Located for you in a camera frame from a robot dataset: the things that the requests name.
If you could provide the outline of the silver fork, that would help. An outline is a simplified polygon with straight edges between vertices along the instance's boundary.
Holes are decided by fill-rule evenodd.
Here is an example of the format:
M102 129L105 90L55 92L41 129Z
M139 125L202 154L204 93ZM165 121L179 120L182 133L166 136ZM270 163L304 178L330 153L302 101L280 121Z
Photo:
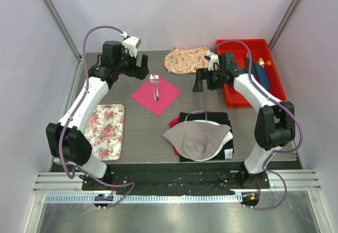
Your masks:
M159 75L155 74L154 78L155 78L156 97L157 97L157 101L159 101L159 90L158 90Z

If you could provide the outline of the pink paper napkin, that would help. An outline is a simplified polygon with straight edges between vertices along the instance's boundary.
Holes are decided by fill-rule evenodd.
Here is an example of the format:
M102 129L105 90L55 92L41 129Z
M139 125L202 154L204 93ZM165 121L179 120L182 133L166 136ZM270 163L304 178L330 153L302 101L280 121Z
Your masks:
M181 89L160 77L158 85L146 81L132 94L132 99L156 116L160 116L180 93Z

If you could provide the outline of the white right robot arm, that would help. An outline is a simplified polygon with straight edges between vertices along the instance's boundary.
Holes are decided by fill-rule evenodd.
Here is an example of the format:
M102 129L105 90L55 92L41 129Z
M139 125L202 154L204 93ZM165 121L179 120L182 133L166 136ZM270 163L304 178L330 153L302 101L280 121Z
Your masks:
M232 52L215 54L208 51L208 67L196 70L194 92L203 91L203 81L209 90L228 85L240 93L257 112L254 130L256 144L239 169L238 180L242 187L254 186L266 170L274 154L281 152L295 138L294 105L272 96L254 76L250 68L238 67Z

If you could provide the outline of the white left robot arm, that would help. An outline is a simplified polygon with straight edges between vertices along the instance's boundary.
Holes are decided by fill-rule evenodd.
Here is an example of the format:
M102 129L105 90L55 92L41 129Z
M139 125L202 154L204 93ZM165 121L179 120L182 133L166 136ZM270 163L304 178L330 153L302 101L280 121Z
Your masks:
M55 124L46 127L51 155L69 162L94 178L101 190L112 185L110 168L92 153L92 146L85 137L89 120L101 99L112 88L121 74L143 80L149 73L148 56L143 55L137 65L137 48L141 40L129 36L122 42L106 41L98 64L88 71L88 81L68 112Z

